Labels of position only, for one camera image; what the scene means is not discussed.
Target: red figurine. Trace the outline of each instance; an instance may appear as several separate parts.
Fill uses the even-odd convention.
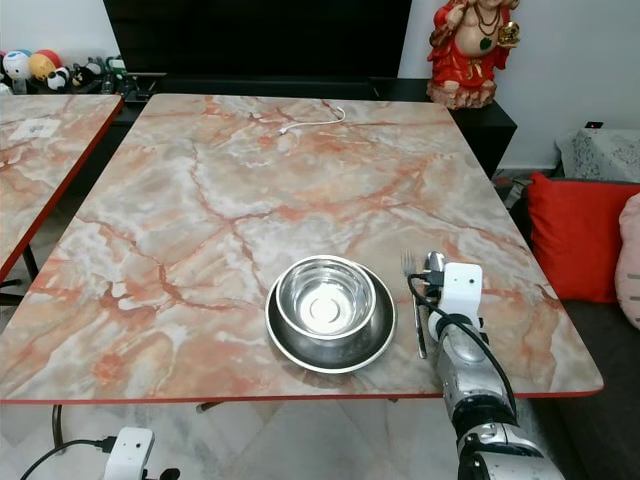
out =
[[[520,41],[511,10],[520,0],[449,0],[435,15],[433,78],[427,93],[450,109],[481,108],[493,101],[494,68],[504,70]]]

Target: tiled floor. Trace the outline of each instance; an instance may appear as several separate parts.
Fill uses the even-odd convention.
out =
[[[44,263],[79,206],[65,198],[32,242]],[[29,281],[22,262],[9,278]],[[3,307],[0,331],[14,309]],[[523,426],[544,444],[528,403]],[[51,407],[0,406],[0,479],[15,479],[52,447]],[[124,426],[151,428],[156,443],[150,478],[177,467],[200,479],[454,479],[455,436],[442,400],[227,403],[198,414],[195,405],[69,406],[67,440],[116,435]],[[107,456],[76,446],[39,467],[30,480],[100,479]]]

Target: red pillow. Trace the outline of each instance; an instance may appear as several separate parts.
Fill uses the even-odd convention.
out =
[[[527,189],[533,254],[561,300],[616,302],[622,248],[618,217],[640,185],[557,181],[540,173]]]

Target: stainless steel bowl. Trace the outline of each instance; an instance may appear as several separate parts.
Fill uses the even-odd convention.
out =
[[[271,340],[289,360],[321,373],[347,373],[376,360],[393,340],[396,308],[391,293],[373,272],[360,267],[370,278],[376,292],[376,308],[366,328],[340,340],[318,340],[300,334],[285,321],[276,302],[276,280],[267,296],[265,320]]]
[[[376,308],[376,291],[356,263],[319,255],[292,265],[276,287],[282,318],[300,335],[347,339],[363,329]]]

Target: cushion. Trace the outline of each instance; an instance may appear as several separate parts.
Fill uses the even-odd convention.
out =
[[[629,199],[620,214],[622,250],[616,269],[616,293],[631,325],[640,330],[640,195]]]
[[[640,185],[562,181],[540,173],[528,188],[533,253],[561,300],[616,302],[618,217]]]

